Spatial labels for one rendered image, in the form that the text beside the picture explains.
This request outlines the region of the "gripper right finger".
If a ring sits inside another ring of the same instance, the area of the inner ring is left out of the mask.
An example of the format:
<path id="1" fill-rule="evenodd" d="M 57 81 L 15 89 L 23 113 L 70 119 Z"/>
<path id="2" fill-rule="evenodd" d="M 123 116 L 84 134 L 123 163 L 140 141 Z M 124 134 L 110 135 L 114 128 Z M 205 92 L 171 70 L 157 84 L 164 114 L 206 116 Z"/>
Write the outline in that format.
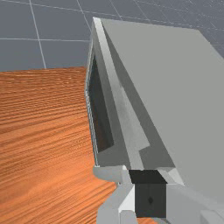
<path id="1" fill-rule="evenodd" d="M 224 203 L 195 192 L 159 169 L 150 184 L 150 217 L 159 224 L 224 224 Z"/>

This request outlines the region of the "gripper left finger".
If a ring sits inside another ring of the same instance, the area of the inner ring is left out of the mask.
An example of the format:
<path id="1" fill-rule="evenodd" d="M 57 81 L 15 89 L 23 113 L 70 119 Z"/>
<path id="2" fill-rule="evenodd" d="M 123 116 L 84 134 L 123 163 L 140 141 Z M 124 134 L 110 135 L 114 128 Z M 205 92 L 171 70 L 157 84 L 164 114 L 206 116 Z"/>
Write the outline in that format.
<path id="1" fill-rule="evenodd" d="M 131 181 L 130 171 L 142 171 L 142 165 L 125 165 L 93 167 L 93 174 L 101 180 L 114 182 L 116 189 L 99 207 L 96 224 L 138 224 L 137 188 Z"/>

